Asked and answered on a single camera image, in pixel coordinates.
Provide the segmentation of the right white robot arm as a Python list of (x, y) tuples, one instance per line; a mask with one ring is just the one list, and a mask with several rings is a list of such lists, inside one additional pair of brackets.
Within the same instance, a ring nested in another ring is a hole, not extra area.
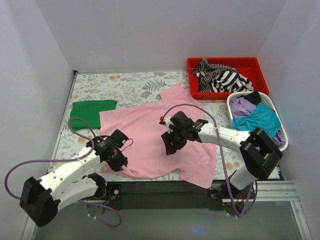
[(166, 154), (173, 155), (182, 149), (187, 141), (205, 144), (221, 144), (224, 148), (241, 154), (244, 166), (229, 177), (227, 195), (237, 199), (245, 192), (245, 187), (256, 180), (267, 180), (283, 157), (268, 134), (261, 128), (253, 131), (238, 131), (217, 128), (204, 119), (193, 121), (179, 111), (172, 117), (161, 117), (160, 124), (166, 126), (161, 135)]

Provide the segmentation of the pink t-shirt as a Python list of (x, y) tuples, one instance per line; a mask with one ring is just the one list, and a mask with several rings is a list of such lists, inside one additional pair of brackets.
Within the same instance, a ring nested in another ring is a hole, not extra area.
[(157, 102), (100, 112), (101, 135), (110, 135), (118, 129), (133, 139), (133, 144), (124, 151), (128, 164), (116, 175), (155, 179), (179, 170), (182, 180), (208, 189), (216, 169), (216, 146), (189, 141), (175, 154), (167, 155), (161, 138), (166, 127), (159, 124), (161, 116), (171, 107), (175, 107), (171, 115), (182, 111), (193, 121), (203, 119), (202, 106), (179, 84), (161, 92), (160, 97)]

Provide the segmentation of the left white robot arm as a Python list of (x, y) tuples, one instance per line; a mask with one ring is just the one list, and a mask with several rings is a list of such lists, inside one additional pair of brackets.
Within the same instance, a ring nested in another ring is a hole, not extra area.
[(128, 164), (127, 157), (121, 151), (127, 141), (128, 137), (118, 129), (110, 136), (100, 135), (90, 139), (75, 156), (75, 161), (65, 163), (38, 179), (27, 179), (23, 185), (20, 207), (37, 227), (43, 227), (60, 210), (77, 201), (119, 200), (122, 193), (120, 185), (108, 185), (101, 175), (85, 173), (103, 162), (114, 172), (121, 171)]

